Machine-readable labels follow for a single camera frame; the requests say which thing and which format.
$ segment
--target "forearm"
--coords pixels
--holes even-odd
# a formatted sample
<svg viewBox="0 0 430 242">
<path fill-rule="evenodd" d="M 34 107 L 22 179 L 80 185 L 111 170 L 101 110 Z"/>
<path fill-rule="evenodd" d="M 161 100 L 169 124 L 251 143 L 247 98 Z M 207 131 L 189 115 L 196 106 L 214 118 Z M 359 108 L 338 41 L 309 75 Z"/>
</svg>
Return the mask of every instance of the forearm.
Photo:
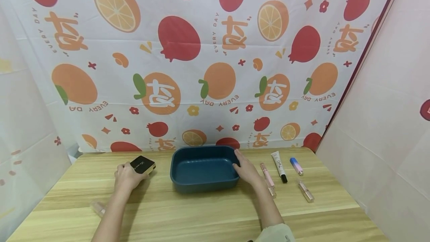
<svg viewBox="0 0 430 242">
<path fill-rule="evenodd" d="M 261 219 L 261 227 L 264 229 L 269 226 L 284 223 L 266 182 L 261 179 L 260 182 L 255 183 L 252 187 L 254 188 L 255 195 L 257 195 L 257 211 Z"/>
<path fill-rule="evenodd" d="M 112 194 L 91 242 L 119 242 L 122 217 L 129 197 L 128 191 L 115 191 Z"/>
</svg>

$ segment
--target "black cap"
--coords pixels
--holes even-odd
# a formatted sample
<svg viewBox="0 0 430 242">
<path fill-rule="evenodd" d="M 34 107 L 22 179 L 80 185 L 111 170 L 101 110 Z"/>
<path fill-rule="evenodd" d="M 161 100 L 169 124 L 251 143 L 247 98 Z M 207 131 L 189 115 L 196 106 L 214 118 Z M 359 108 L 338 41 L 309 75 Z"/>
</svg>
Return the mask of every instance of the black cap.
<svg viewBox="0 0 430 242">
<path fill-rule="evenodd" d="M 286 175 L 281 175 L 281 179 L 282 179 L 282 183 L 287 183 L 287 176 Z"/>
</svg>

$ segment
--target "white cosmetic tube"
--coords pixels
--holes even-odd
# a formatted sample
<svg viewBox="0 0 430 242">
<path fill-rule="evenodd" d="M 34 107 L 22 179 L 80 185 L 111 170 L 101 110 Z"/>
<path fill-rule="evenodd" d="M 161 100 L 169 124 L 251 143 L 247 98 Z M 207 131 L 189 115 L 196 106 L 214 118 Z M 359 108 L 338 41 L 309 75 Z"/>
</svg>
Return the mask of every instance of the white cosmetic tube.
<svg viewBox="0 0 430 242">
<path fill-rule="evenodd" d="M 279 156 L 279 151 L 271 153 L 272 158 L 275 162 L 276 168 L 278 169 L 279 176 L 282 179 L 282 183 L 287 183 L 287 175 L 285 174 L 284 167 L 282 166 L 281 157 Z"/>
</svg>

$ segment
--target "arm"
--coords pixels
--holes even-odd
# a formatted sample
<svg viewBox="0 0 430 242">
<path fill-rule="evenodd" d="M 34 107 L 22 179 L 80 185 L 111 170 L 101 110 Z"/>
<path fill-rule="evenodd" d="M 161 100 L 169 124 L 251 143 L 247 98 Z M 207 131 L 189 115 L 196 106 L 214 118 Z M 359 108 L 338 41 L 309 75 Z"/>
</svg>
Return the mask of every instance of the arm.
<svg viewBox="0 0 430 242">
<path fill-rule="evenodd" d="M 146 178 L 147 175 L 136 173 L 129 162 L 118 166 L 113 194 L 91 242 L 119 242 L 125 205 L 132 190 Z"/>
<path fill-rule="evenodd" d="M 248 182 L 252 186 L 255 191 L 255 195 L 257 195 L 257 213 L 260 216 L 261 226 L 263 229 L 284 223 L 275 201 L 269 192 L 266 182 L 260 176 L 254 164 L 246 159 L 238 149 L 236 149 L 234 153 L 240 162 L 240 167 L 233 164 L 233 168 L 244 181 Z"/>
</svg>

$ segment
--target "sleeve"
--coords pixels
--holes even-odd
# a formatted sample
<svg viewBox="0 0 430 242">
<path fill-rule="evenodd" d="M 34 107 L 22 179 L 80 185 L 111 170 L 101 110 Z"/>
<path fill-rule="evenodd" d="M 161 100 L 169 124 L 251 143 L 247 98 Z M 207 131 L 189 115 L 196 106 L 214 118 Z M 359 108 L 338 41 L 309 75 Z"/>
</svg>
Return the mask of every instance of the sleeve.
<svg viewBox="0 0 430 242">
<path fill-rule="evenodd" d="M 291 229 L 286 224 L 265 228 L 255 242 L 295 242 Z"/>
</svg>

